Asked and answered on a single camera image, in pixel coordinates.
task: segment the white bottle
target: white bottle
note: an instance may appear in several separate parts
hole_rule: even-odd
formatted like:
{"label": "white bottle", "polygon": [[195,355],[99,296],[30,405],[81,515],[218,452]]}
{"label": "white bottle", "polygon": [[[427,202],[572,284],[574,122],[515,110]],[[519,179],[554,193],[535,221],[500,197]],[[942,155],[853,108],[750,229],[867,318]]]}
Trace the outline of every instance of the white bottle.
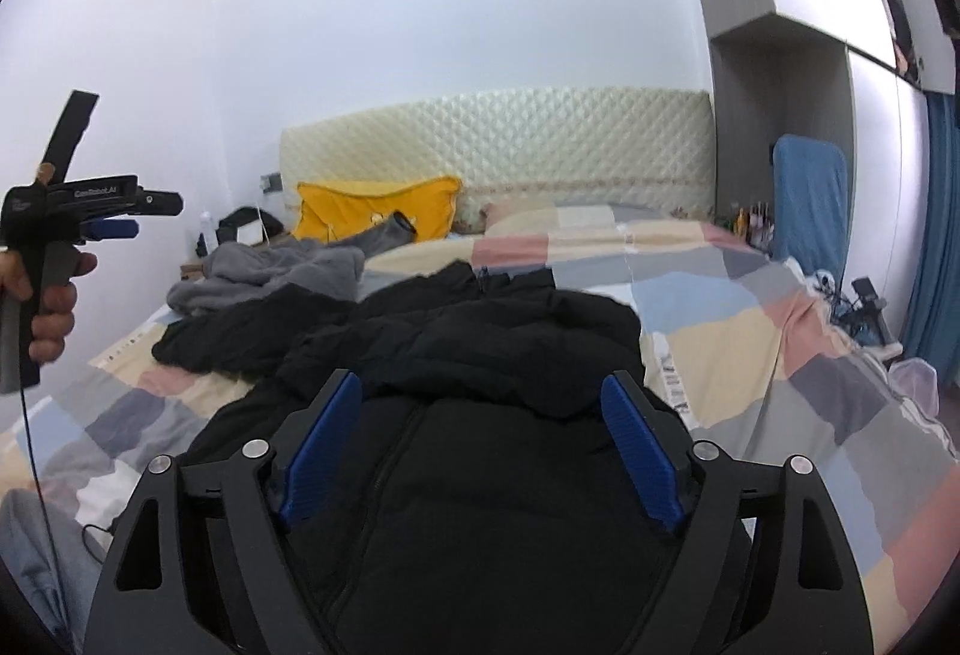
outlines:
{"label": "white bottle", "polygon": [[206,247],[208,256],[213,254],[217,248],[217,230],[213,227],[213,217],[209,211],[203,211],[200,214],[200,237],[203,238],[203,244]]}

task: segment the pillow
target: pillow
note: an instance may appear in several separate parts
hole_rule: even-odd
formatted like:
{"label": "pillow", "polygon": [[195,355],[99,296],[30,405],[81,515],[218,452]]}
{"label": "pillow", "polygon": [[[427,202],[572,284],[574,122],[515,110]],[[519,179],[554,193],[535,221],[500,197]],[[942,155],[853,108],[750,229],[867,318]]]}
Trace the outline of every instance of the pillow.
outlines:
{"label": "pillow", "polygon": [[416,241],[443,238],[450,232],[460,179],[442,176],[414,184],[398,182],[327,182],[301,184],[301,218],[295,238],[326,243],[363,233],[394,211],[402,211],[416,228]]}
{"label": "pillow", "polygon": [[581,227],[614,227],[641,219],[666,219],[662,211],[647,206],[601,204],[565,206],[544,200],[508,200],[484,209],[484,235],[534,235]]}

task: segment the gray blanket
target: gray blanket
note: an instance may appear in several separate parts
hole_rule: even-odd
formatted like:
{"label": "gray blanket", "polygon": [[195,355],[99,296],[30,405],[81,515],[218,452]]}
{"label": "gray blanket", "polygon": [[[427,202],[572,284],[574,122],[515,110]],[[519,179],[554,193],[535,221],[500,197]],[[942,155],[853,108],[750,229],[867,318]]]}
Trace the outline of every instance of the gray blanket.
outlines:
{"label": "gray blanket", "polygon": [[289,239],[262,249],[224,243],[203,261],[203,281],[180,281],[167,293],[167,305],[189,315],[216,311],[264,298],[286,284],[297,284],[342,301],[357,298],[367,257],[411,243],[415,231],[391,216],[363,233],[325,244]]}
{"label": "gray blanket", "polygon": [[71,642],[73,651],[81,652],[104,550],[93,533],[86,536],[85,548],[80,524],[58,506],[48,503],[47,512],[64,580],[62,587],[52,568],[50,539],[36,492],[11,490],[4,497],[0,504],[0,553],[47,630],[61,641]]}

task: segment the blue gripper pad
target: blue gripper pad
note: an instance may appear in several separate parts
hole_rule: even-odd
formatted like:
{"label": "blue gripper pad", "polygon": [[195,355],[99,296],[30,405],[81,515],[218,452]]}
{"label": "blue gripper pad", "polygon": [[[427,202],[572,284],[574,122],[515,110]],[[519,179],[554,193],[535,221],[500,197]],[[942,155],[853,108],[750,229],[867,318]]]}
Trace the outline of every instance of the blue gripper pad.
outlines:
{"label": "blue gripper pad", "polygon": [[80,225],[80,232],[94,241],[136,238],[140,224],[136,219],[91,219]]}
{"label": "blue gripper pad", "polygon": [[287,529],[313,516],[323,505],[340,454],[360,417],[362,401],[360,380],[354,374],[345,375],[289,465],[278,469],[282,487],[275,511]]}
{"label": "blue gripper pad", "polygon": [[[634,384],[628,375],[620,375]],[[640,399],[644,399],[637,385],[634,384],[632,389],[636,389]],[[640,406],[646,407],[644,411],[653,412],[651,419],[658,416],[645,399]],[[683,484],[678,478],[678,468],[661,447],[654,430],[617,377],[611,375],[605,378],[600,390],[600,409],[647,515],[675,533],[688,514],[680,501],[679,492]]]}

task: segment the black cable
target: black cable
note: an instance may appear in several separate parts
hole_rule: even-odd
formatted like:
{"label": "black cable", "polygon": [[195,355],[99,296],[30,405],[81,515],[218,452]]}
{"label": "black cable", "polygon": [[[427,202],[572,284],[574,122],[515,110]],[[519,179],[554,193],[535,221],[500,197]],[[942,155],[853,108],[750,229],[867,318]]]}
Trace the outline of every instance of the black cable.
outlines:
{"label": "black cable", "polygon": [[61,575],[59,567],[59,556],[56,554],[56,545],[54,545],[54,529],[50,526],[50,515],[47,513],[47,502],[43,500],[43,491],[40,489],[40,474],[37,473],[37,459],[34,457],[34,438],[30,433],[30,417],[27,414],[27,394],[23,391],[23,372],[20,372],[20,408],[23,411],[23,430],[27,437],[27,454],[30,457],[30,470],[34,475],[34,483],[37,486],[37,497],[40,499],[40,511],[43,513],[43,524],[47,528],[47,539],[50,542],[50,553],[53,556],[54,574],[56,575],[56,586],[61,595],[61,604],[64,606],[64,624],[66,625],[66,644],[67,649],[73,651],[73,626],[70,624],[70,610],[68,608],[66,593],[64,592],[64,577]]}
{"label": "black cable", "polygon": [[90,544],[86,540],[86,529],[88,529],[88,527],[92,527],[95,530],[99,530],[101,533],[106,533],[108,536],[112,536],[113,534],[110,533],[109,530],[107,530],[106,528],[93,524],[93,522],[89,522],[88,524],[85,524],[83,528],[80,529],[80,541],[83,543],[83,548],[86,550],[86,554],[88,554],[91,558],[93,558],[97,563],[99,563],[102,566],[104,565],[104,559],[99,558],[95,554],[93,554],[93,550],[90,548]]}

